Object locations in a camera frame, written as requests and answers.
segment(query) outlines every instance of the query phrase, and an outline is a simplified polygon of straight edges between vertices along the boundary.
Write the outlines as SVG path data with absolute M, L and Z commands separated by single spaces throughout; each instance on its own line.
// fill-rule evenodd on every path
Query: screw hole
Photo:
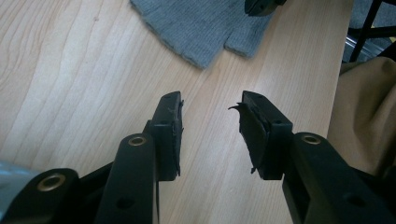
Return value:
M 366 202 L 361 197 L 359 197 L 355 194 L 348 193 L 348 194 L 344 195 L 344 198 L 346 199 L 347 202 L 349 202 L 355 206 L 358 206 L 358 207 L 366 206 Z
M 40 191 L 51 191 L 59 188 L 65 180 L 66 176 L 61 174 L 49 175 L 38 183 L 37 189 Z
M 131 138 L 128 141 L 128 144 L 133 146 L 133 147 L 138 147 L 138 146 L 141 146 L 141 145 L 145 144 L 146 141 L 147 141 L 146 138 L 137 136 L 137 137 Z
M 311 144 L 311 145 L 320 144 L 320 139 L 316 138 L 314 135 L 304 135 L 303 141 L 305 141 L 307 144 Z

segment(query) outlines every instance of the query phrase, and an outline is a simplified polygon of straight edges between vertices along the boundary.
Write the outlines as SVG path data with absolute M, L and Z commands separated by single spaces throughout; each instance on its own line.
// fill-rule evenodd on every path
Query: wood grain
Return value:
M 294 131 L 326 136 L 352 1 L 289 0 L 257 55 L 224 50 L 199 70 L 163 46 L 127 0 L 0 2 L 0 159 L 85 175 L 181 91 L 181 177 L 161 183 L 162 223 L 291 223 L 281 183 L 249 173 L 243 90 Z

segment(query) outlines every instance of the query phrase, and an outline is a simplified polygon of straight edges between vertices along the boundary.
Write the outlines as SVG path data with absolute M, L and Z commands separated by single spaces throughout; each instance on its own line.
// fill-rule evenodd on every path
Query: wooden table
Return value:
M 251 175 L 242 91 L 269 98 L 294 131 L 326 136 L 352 0 L 288 0 L 257 55 L 224 50 L 207 70 L 161 44 L 127 0 L 0 2 L 0 159 L 81 176 L 141 133 L 181 91 L 181 177 L 161 183 L 162 223 L 291 223 L 280 181 Z

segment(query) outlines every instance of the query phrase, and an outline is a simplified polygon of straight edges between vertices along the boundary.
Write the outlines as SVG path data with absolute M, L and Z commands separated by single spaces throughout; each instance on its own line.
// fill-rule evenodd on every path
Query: black plastic part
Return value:
M 154 138 L 159 162 L 159 180 L 173 181 L 180 175 L 180 145 L 183 102 L 179 91 L 163 96 L 145 128 Z
M 265 180 L 280 180 L 285 149 L 292 138 L 292 123 L 264 96 L 244 91 L 242 103 L 233 106 L 240 114 L 239 132 L 247 143 L 253 169 Z
M 43 186 L 59 182 L 57 177 L 42 182 L 54 175 L 64 176 L 64 182 L 55 189 L 39 190 L 40 182 Z M 68 218 L 76 212 L 73 209 L 78 204 L 78 187 L 78 175 L 71 169 L 53 169 L 37 175 L 17 195 L 1 223 L 71 223 Z
M 113 162 L 95 223 L 158 223 L 158 171 L 149 134 L 124 138 Z
M 263 17 L 273 13 L 277 6 L 283 6 L 286 0 L 246 0 L 245 13 L 249 16 Z
M 295 170 L 286 170 L 283 189 L 294 223 L 396 222 L 326 139 L 312 133 L 295 134 L 289 161 Z

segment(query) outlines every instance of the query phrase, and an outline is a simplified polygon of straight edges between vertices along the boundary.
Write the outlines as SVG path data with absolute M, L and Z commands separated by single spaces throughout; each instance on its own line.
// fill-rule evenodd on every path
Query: black chair leg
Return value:
M 353 63 L 358 60 L 359 54 L 361 53 L 361 49 L 364 46 L 364 43 L 366 42 L 367 39 L 367 32 L 373 25 L 373 21 L 375 19 L 376 13 L 379 10 L 379 7 L 381 6 L 382 0 L 374 0 L 370 10 L 369 14 L 367 15 L 366 21 L 363 24 L 363 28 L 361 28 L 361 34 L 359 35 L 358 42 L 356 43 L 355 48 L 352 51 L 352 55 L 350 56 L 349 62 Z

